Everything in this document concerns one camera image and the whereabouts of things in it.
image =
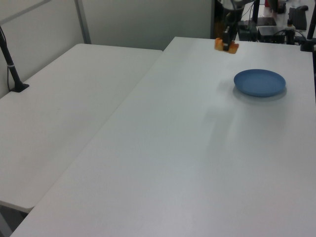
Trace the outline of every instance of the table surface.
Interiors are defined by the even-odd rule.
[[[286,91],[240,93],[255,68]],[[311,53],[175,38],[12,237],[315,236],[315,154]]]
[[[276,20],[277,26],[286,26],[288,14],[290,12],[289,9],[292,7],[292,1],[293,0],[289,0],[286,2],[286,12],[284,14],[276,14],[274,12],[271,12],[269,7],[265,7],[264,5],[260,5],[258,17],[273,17]],[[252,3],[246,4],[244,11],[243,11],[243,14],[251,7],[251,5],[252,5]],[[309,27],[311,24],[313,10],[314,10],[314,6],[315,6],[315,1],[314,0],[301,0],[300,5],[307,5],[309,7],[309,10],[306,11],[307,30],[306,31],[299,30],[304,36],[307,37],[307,33],[308,33],[308,30],[309,30]],[[245,14],[241,20],[247,21],[249,19],[249,13],[250,13],[250,11],[247,14]]]
[[[0,99],[0,204],[29,212],[162,54],[78,44]]]

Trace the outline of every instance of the equipment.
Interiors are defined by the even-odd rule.
[[[307,29],[306,13],[298,8],[290,8],[289,19],[297,30],[305,31]]]
[[[15,83],[15,87],[11,91],[21,92],[21,91],[25,90],[27,87],[29,87],[29,85],[23,84],[19,78],[19,75],[18,75],[18,73],[15,69],[14,63],[12,61],[10,52],[9,52],[8,47],[6,45],[6,39],[5,39],[5,36],[4,36],[4,33],[3,33],[1,27],[0,27],[0,47],[1,47],[4,58],[5,58],[6,63],[7,63],[7,66],[10,69],[10,72],[12,74],[12,77],[13,77],[13,80]]]

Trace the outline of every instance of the black device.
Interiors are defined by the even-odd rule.
[[[314,6],[311,24],[310,24],[310,28],[308,30],[307,37],[306,37],[306,39],[300,38],[301,51],[313,52],[314,45],[316,44],[316,39],[313,38],[315,26],[316,26],[316,4]]]
[[[15,87],[11,91],[21,92],[25,90],[27,87],[29,87],[29,85],[23,84],[19,78],[19,75],[14,66],[13,60],[11,58],[10,52],[8,50],[6,39],[5,39],[1,26],[0,26],[0,47],[15,83]]]
[[[306,13],[299,8],[290,8],[289,19],[292,20],[293,26],[297,30],[305,31],[307,29]]]
[[[284,43],[285,35],[278,34],[283,28],[278,26],[262,26],[258,27],[258,35],[260,42],[263,43]]]

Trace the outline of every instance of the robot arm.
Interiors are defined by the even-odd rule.
[[[242,10],[247,3],[255,0],[218,0],[225,9],[229,11]],[[227,26],[223,31],[223,46],[224,50],[228,51],[232,42],[233,26]]]

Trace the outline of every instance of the electronic equipment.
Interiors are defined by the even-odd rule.
[[[307,29],[306,13],[298,8],[290,8],[289,19],[297,30],[305,31]]]

